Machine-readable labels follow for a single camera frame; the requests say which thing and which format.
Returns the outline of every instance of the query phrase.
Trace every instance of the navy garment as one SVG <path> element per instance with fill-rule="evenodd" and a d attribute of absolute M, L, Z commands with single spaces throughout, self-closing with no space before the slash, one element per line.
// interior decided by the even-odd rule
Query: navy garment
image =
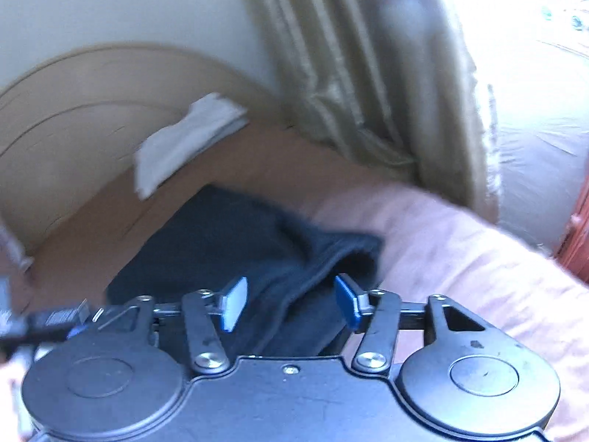
<path fill-rule="evenodd" d="M 111 304 L 142 294 L 177 302 L 246 276 L 246 308 L 234 332 L 220 334 L 228 355 L 315 356 L 345 341 L 334 276 L 346 272 L 375 288 L 381 246 L 378 237 L 322 231 L 265 201 L 208 185 L 147 240 L 107 295 Z"/>

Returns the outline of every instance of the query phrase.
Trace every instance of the curtain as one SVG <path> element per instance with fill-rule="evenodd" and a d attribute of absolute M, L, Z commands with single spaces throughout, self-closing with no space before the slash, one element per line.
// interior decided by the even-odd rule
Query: curtain
<path fill-rule="evenodd" d="M 248 1 L 298 129 L 496 218 L 491 100 L 443 0 Z"/>

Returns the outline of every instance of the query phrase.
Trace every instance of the screw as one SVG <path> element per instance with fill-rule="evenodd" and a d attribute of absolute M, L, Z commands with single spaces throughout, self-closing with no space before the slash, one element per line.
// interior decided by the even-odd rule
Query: screw
<path fill-rule="evenodd" d="M 295 365 L 285 365 L 282 367 L 282 372 L 284 372 L 286 375 L 294 375 L 299 373 L 300 369 Z"/>
<path fill-rule="evenodd" d="M 387 358 L 379 352 L 363 352 L 356 357 L 356 362 L 366 369 L 380 369 L 387 363 Z"/>
<path fill-rule="evenodd" d="M 225 364 L 225 362 L 225 357 L 216 352 L 203 352 L 194 359 L 194 363 L 204 369 L 218 369 Z"/>

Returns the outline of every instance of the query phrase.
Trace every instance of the pink fabric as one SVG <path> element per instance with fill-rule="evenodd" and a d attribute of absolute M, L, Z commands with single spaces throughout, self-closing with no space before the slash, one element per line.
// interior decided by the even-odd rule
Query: pink fabric
<path fill-rule="evenodd" d="M 325 228 L 383 236 L 382 287 L 406 301 L 447 294 L 542 355 L 562 384 L 548 434 L 559 442 L 589 442 L 587 289 L 467 211 L 292 131 L 252 122 L 199 155 L 147 201 L 133 194 L 130 173 L 113 181 L 35 254 L 31 308 L 84 297 L 99 301 L 145 240 L 213 181 L 273 200 Z M 398 359 L 419 345 L 415 334 L 403 335 Z"/>

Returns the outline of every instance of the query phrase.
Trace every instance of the white cloth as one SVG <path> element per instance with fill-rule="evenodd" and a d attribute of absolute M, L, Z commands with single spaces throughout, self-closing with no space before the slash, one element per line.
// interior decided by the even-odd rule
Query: white cloth
<path fill-rule="evenodd" d="M 246 125 L 247 110 L 217 93 L 190 105 L 178 123 L 147 138 L 135 153 L 135 192 L 151 196 L 161 183 L 197 154 Z"/>

